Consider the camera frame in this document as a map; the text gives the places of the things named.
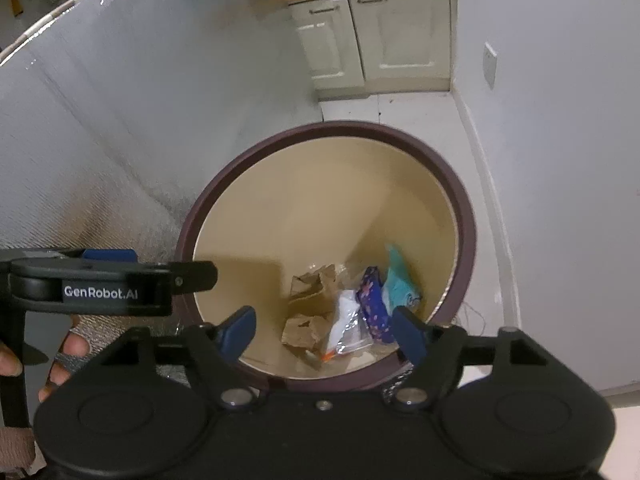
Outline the clear zip plastic bag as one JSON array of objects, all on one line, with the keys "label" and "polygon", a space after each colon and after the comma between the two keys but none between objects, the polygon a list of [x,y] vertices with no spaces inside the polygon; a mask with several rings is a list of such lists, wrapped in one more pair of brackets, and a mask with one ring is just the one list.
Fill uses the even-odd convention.
[{"label": "clear zip plastic bag", "polygon": [[337,267],[334,317],[321,355],[323,363],[330,362],[338,356],[348,356],[367,349],[373,344],[373,338],[356,298],[356,286],[359,284],[358,278],[361,277],[362,273],[356,273],[344,264]]}]

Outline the blue Natural tissue pack wrapper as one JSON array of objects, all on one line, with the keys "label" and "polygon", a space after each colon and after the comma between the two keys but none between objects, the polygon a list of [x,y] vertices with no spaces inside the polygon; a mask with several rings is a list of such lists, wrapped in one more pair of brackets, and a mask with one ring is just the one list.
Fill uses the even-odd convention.
[{"label": "blue Natural tissue pack wrapper", "polygon": [[363,272],[356,299],[372,339],[378,344],[393,344],[392,318],[383,296],[383,283],[376,266],[368,266]]}]

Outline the teal plastic wrapper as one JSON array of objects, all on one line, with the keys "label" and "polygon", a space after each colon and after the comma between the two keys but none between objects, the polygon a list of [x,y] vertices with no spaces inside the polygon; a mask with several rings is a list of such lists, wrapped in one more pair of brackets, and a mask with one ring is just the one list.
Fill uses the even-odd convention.
[{"label": "teal plastic wrapper", "polygon": [[388,268],[383,284],[383,301],[388,315],[398,307],[416,310],[420,306],[422,295],[413,283],[405,258],[394,245],[387,245]]}]

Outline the round brown-rimmed trash bin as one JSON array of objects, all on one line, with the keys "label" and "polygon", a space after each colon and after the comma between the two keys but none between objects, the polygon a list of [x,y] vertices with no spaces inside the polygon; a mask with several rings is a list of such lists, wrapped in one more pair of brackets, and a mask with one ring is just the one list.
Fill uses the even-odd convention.
[{"label": "round brown-rimmed trash bin", "polygon": [[471,281],[476,225],[451,166],[414,136],[373,122],[318,122],[239,155],[186,216],[176,254],[210,260],[218,281],[175,304],[183,324],[217,324],[239,307],[257,332],[238,363],[254,387],[333,392],[373,388],[408,366],[396,346],[308,363],[281,344],[292,279],[333,266],[357,275],[404,257],[420,320],[447,325]]}]

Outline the white cupboard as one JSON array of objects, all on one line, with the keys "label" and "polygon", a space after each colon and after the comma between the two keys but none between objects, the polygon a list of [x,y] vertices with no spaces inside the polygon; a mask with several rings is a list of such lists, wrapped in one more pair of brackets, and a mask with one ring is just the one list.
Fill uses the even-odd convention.
[{"label": "white cupboard", "polygon": [[457,0],[286,0],[322,100],[448,91]]}]

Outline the white wall socket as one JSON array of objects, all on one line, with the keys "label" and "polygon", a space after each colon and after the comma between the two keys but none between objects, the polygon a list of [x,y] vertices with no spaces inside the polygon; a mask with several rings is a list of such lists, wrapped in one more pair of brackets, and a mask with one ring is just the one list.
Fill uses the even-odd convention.
[{"label": "white wall socket", "polygon": [[486,84],[488,84],[488,87],[491,89],[495,88],[497,66],[498,66],[497,51],[493,47],[491,47],[491,44],[488,44],[488,42],[485,42],[484,51],[483,51],[483,74],[484,74]]}]

